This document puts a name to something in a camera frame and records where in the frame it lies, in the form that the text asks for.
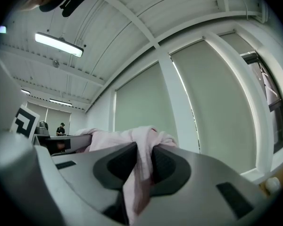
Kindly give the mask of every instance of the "cable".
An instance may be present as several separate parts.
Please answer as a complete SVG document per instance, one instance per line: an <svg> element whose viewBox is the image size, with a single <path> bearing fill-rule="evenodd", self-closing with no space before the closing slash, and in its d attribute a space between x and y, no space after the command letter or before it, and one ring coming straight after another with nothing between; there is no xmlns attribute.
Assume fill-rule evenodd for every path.
<svg viewBox="0 0 283 226"><path fill-rule="evenodd" d="M244 3L245 10L246 10L246 19L248 20L248 19L249 19L249 16L248 16L247 4L245 3L245 1L244 1L244 0L242 0L242 2Z"/></svg>

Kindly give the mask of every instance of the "roller shade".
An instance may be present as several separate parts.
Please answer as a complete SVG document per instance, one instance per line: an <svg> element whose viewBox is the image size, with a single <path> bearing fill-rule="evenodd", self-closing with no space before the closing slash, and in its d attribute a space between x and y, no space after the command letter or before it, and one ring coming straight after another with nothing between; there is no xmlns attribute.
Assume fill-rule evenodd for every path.
<svg viewBox="0 0 283 226"><path fill-rule="evenodd" d="M26 107L28 109L32 110L33 112L37 113L38 115L40 115L39 122L45 120L47 107L36 105L36 104L30 103L30 102L27 102Z"/></svg>
<svg viewBox="0 0 283 226"><path fill-rule="evenodd" d="M255 168L253 117L230 67L205 41L171 57L191 100L201 153L223 161L239 173Z"/></svg>
<svg viewBox="0 0 283 226"><path fill-rule="evenodd" d="M117 91L115 131L149 125L177 140L171 102L158 63Z"/></svg>
<svg viewBox="0 0 283 226"><path fill-rule="evenodd" d="M231 45L239 54L254 51L254 48L236 33L222 35L220 37Z"/></svg>
<svg viewBox="0 0 283 226"><path fill-rule="evenodd" d="M48 124L48 131L51 137L56 136L57 128L64 123L65 133L69 134L69 122L71 113L58 111L48 108L46 122Z"/></svg>

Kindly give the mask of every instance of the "white ceiling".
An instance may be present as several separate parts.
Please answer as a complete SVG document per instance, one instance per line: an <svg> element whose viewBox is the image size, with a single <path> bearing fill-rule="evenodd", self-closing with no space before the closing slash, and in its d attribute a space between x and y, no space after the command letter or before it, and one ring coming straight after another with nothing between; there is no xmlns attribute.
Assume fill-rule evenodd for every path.
<svg viewBox="0 0 283 226"><path fill-rule="evenodd" d="M261 15L260 0L245 2L250 16ZM31 98L71 102L85 111L134 59L201 21L196 18L244 14L242 0L86 0L69 18L60 8L48 13L37 8L7 18L7 34L0 34L0 59ZM83 56L35 42L36 32L63 37L82 47ZM53 60L59 61L59 68L52 66Z"/></svg>

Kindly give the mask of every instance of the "pink cloth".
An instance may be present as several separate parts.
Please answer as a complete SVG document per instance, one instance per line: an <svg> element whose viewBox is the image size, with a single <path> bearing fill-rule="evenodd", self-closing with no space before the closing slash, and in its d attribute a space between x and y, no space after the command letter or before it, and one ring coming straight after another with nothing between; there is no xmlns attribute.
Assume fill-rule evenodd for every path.
<svg viewBox="0 0 283 226"><path fill-rule="evenodd" d="M123 132L106 132L98 129L82 129L75 135L92 134L92 143L85 149L91 152L111 146L136 142L138 146L137 163L124 184L123 192L129 223L132 224L148 204L152 184L152 148L158 144L177 146L174 138L160 132L153 126L138 127Z"/></svg>

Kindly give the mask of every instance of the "ceiling light fixture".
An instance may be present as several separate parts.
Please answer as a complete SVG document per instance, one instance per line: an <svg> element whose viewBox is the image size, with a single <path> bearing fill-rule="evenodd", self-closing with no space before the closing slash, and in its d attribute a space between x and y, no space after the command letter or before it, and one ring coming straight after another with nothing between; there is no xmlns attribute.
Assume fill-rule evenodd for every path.
<svg viewBox="0 0 283 226"><path fill-rule="evenodd" d="M6 33L6 26L0 26L0 33Z"/></svg>
<svg viewBox="0 0 283 226"><path fill-rule="evenodd" d="M21 91L22 91L23 93L26 93L26 94L30 95L30 92L29 92L28 90L21 89Z"/></svg>
<svg viewBox="0 0 283 226"><path fill-rule="evenodd" d="M44 34L42 32L38 32L35 35L36 42L46 44L48 46L57 48L59 50L62 50L64 52L67 52L69 54L72 54L77 57L81 57L84 50L76 45L73 45L71 43L65 42L62 39L57 39L53 36Z"/></svg>
<svg viewBox="0 0 283 226"><path fill-rule="evenodd" d="M54 102L54 103L58 103L58 104L61 104L61 105L72 106L72 104L70 104L70 103L66 103L66 102L59 101L59 100L49 99L49 101Z"/></svg>

